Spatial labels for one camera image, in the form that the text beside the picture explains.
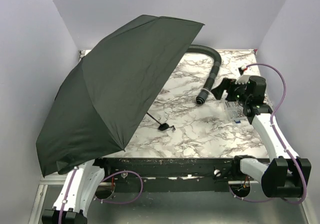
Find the black folding umbrella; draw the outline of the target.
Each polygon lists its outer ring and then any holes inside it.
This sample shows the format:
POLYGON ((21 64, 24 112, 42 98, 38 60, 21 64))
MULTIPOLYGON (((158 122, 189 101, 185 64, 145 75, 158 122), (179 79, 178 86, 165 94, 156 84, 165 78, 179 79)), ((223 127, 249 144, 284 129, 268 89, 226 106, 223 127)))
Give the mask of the black folding umbrella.
POLYGON ((67 75, 36 141, 43 176, 126 148, 203 24, 140 15, 67 75))

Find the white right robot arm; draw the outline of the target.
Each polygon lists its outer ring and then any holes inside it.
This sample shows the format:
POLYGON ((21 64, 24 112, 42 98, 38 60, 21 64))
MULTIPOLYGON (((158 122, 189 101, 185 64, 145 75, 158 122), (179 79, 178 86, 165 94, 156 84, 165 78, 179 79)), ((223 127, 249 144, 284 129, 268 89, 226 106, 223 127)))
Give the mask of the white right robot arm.
POLYGON ((283 133, 277 130, 274 112, 264 102, 266 86, 263 77, 242 75, 239 79, 224 78, 211 92, 217 100, 226 92, 226 101, 240 104, 267 150, 268 165, 250 156, 236 157, 237 172, 258 181, 268 198, 298 198, 302 202, 312 166, 308 159, 299 157, 283 133))

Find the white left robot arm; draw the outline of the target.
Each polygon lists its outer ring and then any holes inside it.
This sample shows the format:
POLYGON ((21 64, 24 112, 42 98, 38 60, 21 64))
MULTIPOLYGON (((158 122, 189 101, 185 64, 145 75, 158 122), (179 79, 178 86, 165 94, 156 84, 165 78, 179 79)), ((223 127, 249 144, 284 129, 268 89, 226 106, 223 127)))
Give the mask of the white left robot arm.
POLYGON ((95 166, 94 160, 75 166, 68 173, 52 209, 44 210, 42 223, 87 224, 88 209, 104 177, 104 169, 95 166))

